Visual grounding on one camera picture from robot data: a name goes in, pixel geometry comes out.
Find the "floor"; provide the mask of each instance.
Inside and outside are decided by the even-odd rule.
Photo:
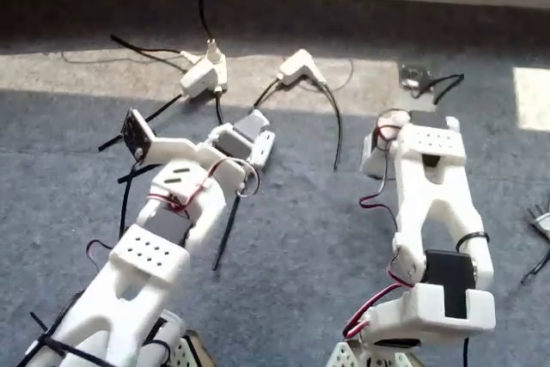
[[[116,237],[131,157],[96,147],[128,107],[143,113],[178,93],[178,73],[120,49],[115,33],[141,46],[199,51],[196,0],[0,0],[0,342],[16,363],[38,335],[29,311],[52,322],[95,274],[87,240]],[[544,365],[550,350],[550,291],[542,272],[522,275],[547,245],[523,221],[547,196],[550,170],[550,14],[368,0],[207,0],[229,59],[227,119],[243,116],[300,47],[315,57],[345,115],[345,144],[332,172],[335,120],[307,83],[274,95],[266,116],[276,150],[261,193],[242,203],[218,273],[211,262],[220,223],[192,254],[169,308],[198,330],[220,366],[322,366],[349,316],[388,284],[392,226],[358,198],[377,183],[358,172],[374,116],[399,105],[400,63],[466,81],[437,109],[462,125],[474,204],[491,235],[497,327],[470,343],[472,365]],[[154,127],[204,139],[216,124],[210,101],[186,102]],[[132,186],[131,221],[151,178]],[[382,200],[396,207],[392,185]],[[436,223],[426,247],[452,248]],[[106,255],[96,253],[98,260]],[[426,365],[461,365],[461,346],[423,348]]]

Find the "cable connector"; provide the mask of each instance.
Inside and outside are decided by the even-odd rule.
[[[302,76],[306,76],[320,85],[327,84],[327,80],[317,68],[312,56],[305,49],[300,49],[281,64],[278,68],[277,79],[283,85],[288,86]]]
[[[195,97],[205,90],[222,93],[227,90],[227,62],[225,55],[217,47],[214,39],[206,41],[206,53],[203,56],[181,51],[193,67],[181,78],[183,95]]]

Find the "red wire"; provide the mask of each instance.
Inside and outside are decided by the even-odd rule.
[[[405,281],[403,281],[401,278],[397,277],[394,273],[392,273],[392,270],[388,268],[388,276],[393,280],[397,281],[398,284],[403,285],[404,287],[412,288],[414,285],[409,284]]]
[[[358,335],[358,333],[361,332],[361,330],[367,326],[369,326],[369,322],[366,321],[366,320],[363,320],[363,321],[360,321],[354,328],[352,328],[346,335],[345,335],[345,339],[352,339],[353,337],[355,337],[356,335]]]
[[[353,317],[345,324],[344,330],[342,331],[342,335],[344,337],[348,338],[348,334],[351,333],[351,331],[355,331],[355,329],[360,325],[359,319],[363,316],[363,314],[372,307],[378,300],[385,297],[387,294],[389,294],[391,291],[402,287],[402,284],[391,284],[388,285],[386,288],[384,288],[382,291],[375,294],[369,301],[367,301],[365,304],[361,306],[361,308],[353,315]],[[364,327],[366,327],[368,323],[365,323],[361,328],[359,328],[353,335],[357,334],[359,331],[361,331]]]

